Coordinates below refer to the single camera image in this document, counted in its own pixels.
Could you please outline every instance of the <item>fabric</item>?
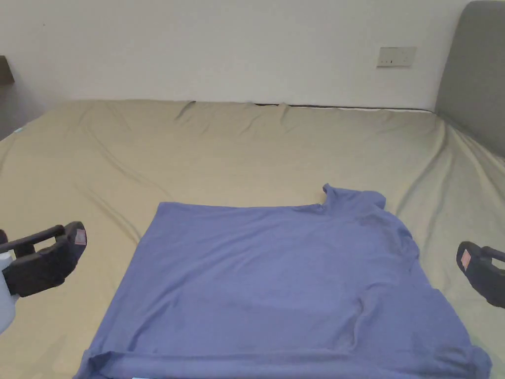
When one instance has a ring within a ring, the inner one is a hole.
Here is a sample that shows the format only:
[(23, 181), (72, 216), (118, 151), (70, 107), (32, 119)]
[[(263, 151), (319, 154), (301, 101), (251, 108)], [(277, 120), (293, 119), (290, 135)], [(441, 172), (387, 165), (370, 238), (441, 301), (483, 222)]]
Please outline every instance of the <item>fabric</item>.
[(161, 203), (76, 378), (487, 379), (385, 198), (324, 191), (300, 207)]
[(456, 265), (461, 241), (505, 249), (505, 163), (430, 113), (157, 101), (68, 103), (0, 141), (0, 228), (16, 239), (80, 220), (65, 283), (16, 303), (2, 379), (69, 379), (160, 202), (324, 202), (375, 190), (411, 231), (431, 285), (505, 377), (503, 309)]
[(461, 15), (436, 112), (505, 157), (505, 2), (474, 1)]

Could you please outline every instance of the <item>t-shirt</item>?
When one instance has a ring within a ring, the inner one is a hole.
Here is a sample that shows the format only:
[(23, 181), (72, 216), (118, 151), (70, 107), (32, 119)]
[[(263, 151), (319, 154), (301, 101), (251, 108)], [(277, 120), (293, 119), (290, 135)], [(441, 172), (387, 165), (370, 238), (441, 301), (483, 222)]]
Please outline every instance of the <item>t-shirt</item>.
[(161, 203), (76, 378), (488, 378), (386, 199), (324, 191)]

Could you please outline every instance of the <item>headboard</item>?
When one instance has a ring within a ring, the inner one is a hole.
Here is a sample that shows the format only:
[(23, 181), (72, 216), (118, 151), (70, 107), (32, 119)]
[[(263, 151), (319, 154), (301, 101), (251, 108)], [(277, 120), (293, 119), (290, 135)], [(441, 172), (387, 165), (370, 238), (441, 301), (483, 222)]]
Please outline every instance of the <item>headboard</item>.
[(435, 112), (505, 157), (505, 2), (475, 1), (463, 11)]

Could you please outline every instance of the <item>beige bed sheet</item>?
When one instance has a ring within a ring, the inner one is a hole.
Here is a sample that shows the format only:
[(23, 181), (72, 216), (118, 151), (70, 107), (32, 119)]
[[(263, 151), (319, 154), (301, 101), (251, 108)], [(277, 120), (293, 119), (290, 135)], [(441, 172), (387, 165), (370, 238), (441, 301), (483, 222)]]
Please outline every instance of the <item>beige bed sheet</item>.
[(505, 375), (505, 310), (459, 271), (459, 243), (505, 249), (505, 163), (430, 113), (234, 103), (83, 101), (0, 142), (0, 227), (11, 239), (81, 220), (89, 244), (66, 283), (17, 303), (1, 379), (75, 374), (161, 201), (322, 202), (376, 190), (412, 231), (432, 285)]

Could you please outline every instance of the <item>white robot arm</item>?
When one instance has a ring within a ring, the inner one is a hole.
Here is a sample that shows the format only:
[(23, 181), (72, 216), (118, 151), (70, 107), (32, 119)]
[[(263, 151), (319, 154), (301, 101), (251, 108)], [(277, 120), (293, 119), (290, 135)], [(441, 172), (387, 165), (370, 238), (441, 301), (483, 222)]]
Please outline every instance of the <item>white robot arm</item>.
[[(56, 240), (52, 246), (35, 251), (35, 244), (51, 238)], [(79, 221), (12, 242), (0, 230), (0, 334), (14, 320), (16, 301), (61, 285), (86, 245), (86, 230)]]
[[(10, 265), (12, 256), (10, 253), (0, 254), (0, 272)], [(16, 315), (16, 300), (18, 296), (13, 296), (9, 292), (7, 283), (5, 282), (4, 275), (0, 275), (0, 334), (11, 324)]]

